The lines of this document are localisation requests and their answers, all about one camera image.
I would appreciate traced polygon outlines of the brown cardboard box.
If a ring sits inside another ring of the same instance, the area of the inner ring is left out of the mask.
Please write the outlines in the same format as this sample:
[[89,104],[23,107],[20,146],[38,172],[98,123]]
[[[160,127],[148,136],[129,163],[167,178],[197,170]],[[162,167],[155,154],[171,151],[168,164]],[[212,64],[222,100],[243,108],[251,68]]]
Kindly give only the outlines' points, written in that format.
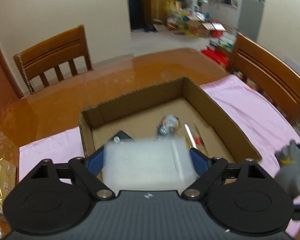
[[[237,163],[261,159],[232,118],[187,77],[142,87],[83,109],[79,130],[85,158],[120,130],[134,140],[154,137],[157,125],[168,114],[176,115],[181,124],[195,124],[212,157]],[[94,176],[86,170],[88,177],[102,180],[100,173]]]

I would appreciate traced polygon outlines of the wristwatch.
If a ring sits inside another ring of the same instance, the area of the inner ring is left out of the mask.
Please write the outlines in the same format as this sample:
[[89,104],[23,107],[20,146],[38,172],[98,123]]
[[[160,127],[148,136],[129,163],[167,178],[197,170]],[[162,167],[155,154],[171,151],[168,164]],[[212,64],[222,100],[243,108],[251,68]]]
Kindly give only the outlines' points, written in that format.
[[162,118],[157,125],[156,137],[158,139],[168,139],[176,133],[180,127],[180,120],[176,115],[168,114]]

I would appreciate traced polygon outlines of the wooden chair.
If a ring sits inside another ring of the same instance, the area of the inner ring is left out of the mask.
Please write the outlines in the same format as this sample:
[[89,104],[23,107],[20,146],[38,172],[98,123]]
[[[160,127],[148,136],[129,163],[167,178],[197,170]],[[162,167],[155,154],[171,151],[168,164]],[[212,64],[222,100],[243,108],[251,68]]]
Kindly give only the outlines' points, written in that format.
[[21,74],[30,93],[34,93],[31,80],[40,77],[43,86],[48,87],[49,81],[45,72],[53,69],[58,81],[64,76],[59,67],[67,63],[72,76],[78,74],[74,59],[83,57],[88,71],[92,70],[85,28],[79,25],[61,34],[36,44],[13,56],[15,65]]
[[300,119],[300,75],[262,46],[238,33],[228,72],[241,72],[279,107],[290,124]]

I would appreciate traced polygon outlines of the white translucent plastic box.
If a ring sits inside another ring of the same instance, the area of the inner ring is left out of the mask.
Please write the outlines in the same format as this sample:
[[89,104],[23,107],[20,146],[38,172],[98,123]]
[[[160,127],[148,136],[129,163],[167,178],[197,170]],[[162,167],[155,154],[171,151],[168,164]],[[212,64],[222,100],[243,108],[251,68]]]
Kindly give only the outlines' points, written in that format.
[[197,174],[183,138],[146,138],[108,143],[102,179],[115,194],[121,190],[182,193]]

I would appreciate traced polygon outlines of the small glitter bottle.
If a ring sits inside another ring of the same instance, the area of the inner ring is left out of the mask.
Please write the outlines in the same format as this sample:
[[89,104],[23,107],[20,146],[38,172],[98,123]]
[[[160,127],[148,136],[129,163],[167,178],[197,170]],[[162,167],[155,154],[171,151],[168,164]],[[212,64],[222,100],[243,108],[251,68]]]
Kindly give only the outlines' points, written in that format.
[[207,149],[203,142],[202,136],[195,124],[185,124],[185,139],[190,148],[195,148],[207,155]]

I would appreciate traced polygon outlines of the grey toy figure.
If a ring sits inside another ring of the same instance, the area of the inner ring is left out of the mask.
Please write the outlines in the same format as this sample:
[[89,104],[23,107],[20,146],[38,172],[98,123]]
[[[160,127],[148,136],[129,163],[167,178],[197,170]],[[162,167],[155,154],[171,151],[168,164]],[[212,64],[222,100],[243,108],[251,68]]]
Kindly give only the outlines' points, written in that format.
[[291,140],[289,145],[275,153],[280,169],[275,181],[295,199],[300,196],[300,144]]

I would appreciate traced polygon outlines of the wooden chair left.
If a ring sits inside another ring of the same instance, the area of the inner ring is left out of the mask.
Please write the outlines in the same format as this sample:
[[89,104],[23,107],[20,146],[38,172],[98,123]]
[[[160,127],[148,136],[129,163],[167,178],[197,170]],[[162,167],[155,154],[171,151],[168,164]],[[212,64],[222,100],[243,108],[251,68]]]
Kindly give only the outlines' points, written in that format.
[[31,80],[40,77],[43,86],[48,87],[49,81],[45,72],[53,69],[58,81],[64,76],[59,67],[67,63],[72,76],[78,74],[74,59],[83,57],[88,71],[92,70],[85,28],[79,25],[61,34],[36,44],[13,56],[15,65],[21,74],[30,93],[34,93]]

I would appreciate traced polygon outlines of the wooden chair right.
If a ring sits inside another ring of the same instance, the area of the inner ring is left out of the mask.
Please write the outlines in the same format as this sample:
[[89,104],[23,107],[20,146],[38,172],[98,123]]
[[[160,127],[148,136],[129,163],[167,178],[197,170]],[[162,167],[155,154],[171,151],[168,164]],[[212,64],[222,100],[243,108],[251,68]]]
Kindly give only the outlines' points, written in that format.
[[262,46],[238,33],[228,72],[241,72],[279,107],[290,124],[300,119],[300,75]]

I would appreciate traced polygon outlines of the black electronic device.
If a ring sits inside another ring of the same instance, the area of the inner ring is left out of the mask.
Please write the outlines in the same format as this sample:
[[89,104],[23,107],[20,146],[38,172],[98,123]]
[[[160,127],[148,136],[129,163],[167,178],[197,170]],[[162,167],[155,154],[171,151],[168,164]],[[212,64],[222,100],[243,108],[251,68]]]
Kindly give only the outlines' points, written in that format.
[[124,142],[126,140],[132,140],[132,138],[127,133],[120,130],[113,137],[109,139],[109,142],[114,142],[117,144],[117,143]]

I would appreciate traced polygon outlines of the pink table cloth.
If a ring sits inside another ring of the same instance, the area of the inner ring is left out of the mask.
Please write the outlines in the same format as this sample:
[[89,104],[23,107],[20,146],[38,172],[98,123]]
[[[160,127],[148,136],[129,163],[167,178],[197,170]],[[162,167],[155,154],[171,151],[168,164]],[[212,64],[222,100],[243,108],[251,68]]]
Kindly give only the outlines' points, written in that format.
[[[300,137],[275,107],[234,75],[201,85],[201,89],[234,120],[262,156],[261,166],[274,176],[279,165],[275,151]],[[83,155],[79,128],[75,127],[19,148],[19,178],[23,179],[42,159],[64,163]]]

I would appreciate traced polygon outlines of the gold tissue pack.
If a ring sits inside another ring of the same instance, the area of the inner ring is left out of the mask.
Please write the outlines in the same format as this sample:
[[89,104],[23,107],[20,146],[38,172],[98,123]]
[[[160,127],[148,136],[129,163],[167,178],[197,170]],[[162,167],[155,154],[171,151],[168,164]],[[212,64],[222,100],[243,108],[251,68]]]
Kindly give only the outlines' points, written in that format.
[[13,164],[0,158],[0,213],[5,198],[15,187],[16,170]]

